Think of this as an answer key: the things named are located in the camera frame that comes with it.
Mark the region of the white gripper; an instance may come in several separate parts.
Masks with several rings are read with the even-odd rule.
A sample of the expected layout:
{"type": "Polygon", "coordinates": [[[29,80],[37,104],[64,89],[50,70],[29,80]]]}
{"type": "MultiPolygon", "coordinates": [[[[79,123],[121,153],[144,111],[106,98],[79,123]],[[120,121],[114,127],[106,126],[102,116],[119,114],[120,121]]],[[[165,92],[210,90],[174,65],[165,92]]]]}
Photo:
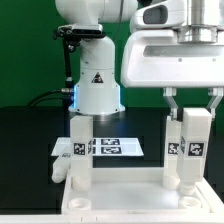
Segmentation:
{"type": "Polygon", "coordinates": [[[121,82],[125,87],[164,88],[163,97],[172,120],[182,121],[175,88],[209,88],[206,109],[212,119],[224,97],[224,32],[218,42],[179,43],[173,30],[141,30],[124,48],[121,82]]]}

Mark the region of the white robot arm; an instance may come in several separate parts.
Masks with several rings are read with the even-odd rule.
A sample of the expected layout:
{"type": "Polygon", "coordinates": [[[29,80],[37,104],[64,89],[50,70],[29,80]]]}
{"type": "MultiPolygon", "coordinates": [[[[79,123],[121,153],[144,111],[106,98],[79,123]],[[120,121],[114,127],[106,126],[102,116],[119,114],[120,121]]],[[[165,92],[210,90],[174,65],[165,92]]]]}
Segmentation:
{"type": "Polygon", "coordinates": [[[224,0],[55,0],[67,23],[55,35],[81,50],[72,113],[108,117],[125,110],[120,88],[206,88],[214,112],[224,98],[224,0]]]}

